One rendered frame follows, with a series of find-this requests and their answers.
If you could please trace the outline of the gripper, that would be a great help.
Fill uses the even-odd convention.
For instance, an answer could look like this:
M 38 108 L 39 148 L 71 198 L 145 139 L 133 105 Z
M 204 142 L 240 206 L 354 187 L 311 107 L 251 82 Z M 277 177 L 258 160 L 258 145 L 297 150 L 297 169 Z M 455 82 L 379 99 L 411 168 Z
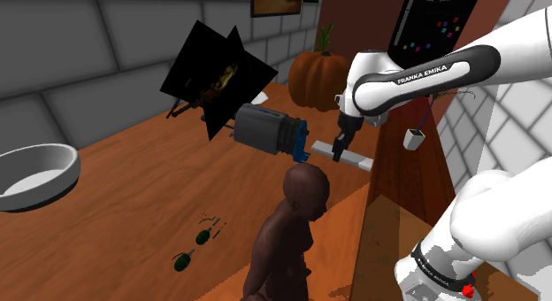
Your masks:
M 333 161 L 339 162 L 341 160 L 342 153 L 349 147 L 350 141 L 354 138 L 355 133 L 361 129 L 363 122 L 363 117 L 349 116 L 344 112 L 340 112 L 338 127 L 341 132 L 333 141 Z

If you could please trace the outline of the white flat bar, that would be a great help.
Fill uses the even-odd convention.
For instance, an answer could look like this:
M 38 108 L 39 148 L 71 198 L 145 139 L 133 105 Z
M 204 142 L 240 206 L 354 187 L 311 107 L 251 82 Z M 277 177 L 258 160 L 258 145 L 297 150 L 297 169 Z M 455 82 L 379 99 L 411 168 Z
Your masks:
M 311 146 L 311 151 L 317 154 L 324 155 L 328 158 L 334 158 L 334 153 L 332 152 L 333 146 L 328 143 L 321 142 L 317 140 Z M 370 172 L 372 170 L 373 159 L 365 157 L 363 155 L 357 154 L 353 151 L 344 150 L 340 157 L 340 162 L 344 162 L 351 166 L 356 166 L 359 169 Z

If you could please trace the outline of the orange pumpkin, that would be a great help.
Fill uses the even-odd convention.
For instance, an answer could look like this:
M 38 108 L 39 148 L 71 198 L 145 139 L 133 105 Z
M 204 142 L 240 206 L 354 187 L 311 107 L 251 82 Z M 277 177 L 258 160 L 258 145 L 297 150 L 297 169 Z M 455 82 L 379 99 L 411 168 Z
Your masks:
M 288 73 L 288 92 L 292 101 L 301 107 L 320 112 L 337 110 L 335 97 L 343 93 L 351 60 L 335 54 L 330 46 L 334 23 L 321 27 L 318 46 L 295 58 Z

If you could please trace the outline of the white hanging plant pot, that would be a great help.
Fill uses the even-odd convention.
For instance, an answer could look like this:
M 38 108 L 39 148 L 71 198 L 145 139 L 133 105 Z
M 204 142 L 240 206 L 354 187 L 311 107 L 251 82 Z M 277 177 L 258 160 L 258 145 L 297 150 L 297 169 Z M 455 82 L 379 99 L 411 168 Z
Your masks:
M 445 96 L 455 96 L 455 95 L 465 95 L 465 94 L 469 94 L 469 95 L 472 95 L 472 97 L 475 97 L 475 94 L 473 93 L 473 91 L 469 89 L 453 89 L 453 90 L 447 90 L 447 91 L 440 91 L 438 93 L 434 93 L 430 95 L 430 103 L 427 111 L 425 112 L 424 118 L 421 120 L 420 124 L 416 129 L 408 129 L 405 133 L 405 137 L 403 139 L 404 149 L 407 151 L 415 151 L 419 147 L 419 145 L 425 140 L 426 136 L 421 131 L 421 128 L 426 122 L 433 108 L 433 104 L 437 99 L 440 99 Z

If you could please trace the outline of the grey toaster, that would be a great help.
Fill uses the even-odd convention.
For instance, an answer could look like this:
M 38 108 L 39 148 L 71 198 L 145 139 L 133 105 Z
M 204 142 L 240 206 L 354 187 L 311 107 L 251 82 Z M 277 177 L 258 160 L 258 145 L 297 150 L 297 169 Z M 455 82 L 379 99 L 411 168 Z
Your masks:
M 235 114 L 233 139 L 272 155 L 285 153 L 295 162 L 306 162 L 307 121 L 259 105 L 244 104 Z

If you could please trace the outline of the brown baby figure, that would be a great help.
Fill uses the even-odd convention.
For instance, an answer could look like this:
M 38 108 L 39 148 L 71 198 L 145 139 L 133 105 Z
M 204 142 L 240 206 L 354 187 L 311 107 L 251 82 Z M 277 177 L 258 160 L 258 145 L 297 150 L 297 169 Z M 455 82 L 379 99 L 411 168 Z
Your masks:
M 257 234 L 240 301 L 309 301 L 304 253 L 313 245 L 310 224 L 327 211 L 330 183 L 319 167 L 300 163 L 282 188 L 285 198 Z

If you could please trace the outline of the black flat square panels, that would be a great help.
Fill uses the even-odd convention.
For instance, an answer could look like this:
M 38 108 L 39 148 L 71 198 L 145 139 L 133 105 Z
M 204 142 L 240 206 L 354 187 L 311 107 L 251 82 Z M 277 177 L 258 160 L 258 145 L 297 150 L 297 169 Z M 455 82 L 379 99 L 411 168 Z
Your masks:
M 277 73 L 244 49 L 236 27 L 228 36 L 223 36 L 197 21 L 160 91 L 189 103 L 201 96 L 212 96 L 210 102 L 200 107 L 208 136 L 213 138 Z

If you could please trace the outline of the black fridge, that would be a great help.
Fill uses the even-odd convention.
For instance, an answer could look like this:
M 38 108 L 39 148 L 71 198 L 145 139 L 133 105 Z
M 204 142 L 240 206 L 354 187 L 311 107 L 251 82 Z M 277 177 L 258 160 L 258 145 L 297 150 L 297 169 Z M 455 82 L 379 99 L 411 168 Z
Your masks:
M 387 48 L 407 69 L 453 51 L 478 0 L 404 0 Z

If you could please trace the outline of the white bowl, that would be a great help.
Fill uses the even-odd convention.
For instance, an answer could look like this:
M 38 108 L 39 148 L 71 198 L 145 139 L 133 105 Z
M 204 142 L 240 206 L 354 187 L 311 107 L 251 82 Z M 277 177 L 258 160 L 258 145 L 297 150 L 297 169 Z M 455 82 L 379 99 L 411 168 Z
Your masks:
M 74 147 L 44 143 L 0 155 L 0 212 L 28 212 L 49 205 L 78 183 L 81 158 Z

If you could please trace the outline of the large wall picture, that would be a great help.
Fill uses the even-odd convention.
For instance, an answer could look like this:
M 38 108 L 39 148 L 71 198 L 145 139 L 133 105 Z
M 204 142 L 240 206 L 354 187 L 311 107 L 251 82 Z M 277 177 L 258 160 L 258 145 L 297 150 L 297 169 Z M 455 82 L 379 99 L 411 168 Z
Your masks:
M 251 0 L 252 18 L 299 14 L 302 0 Z

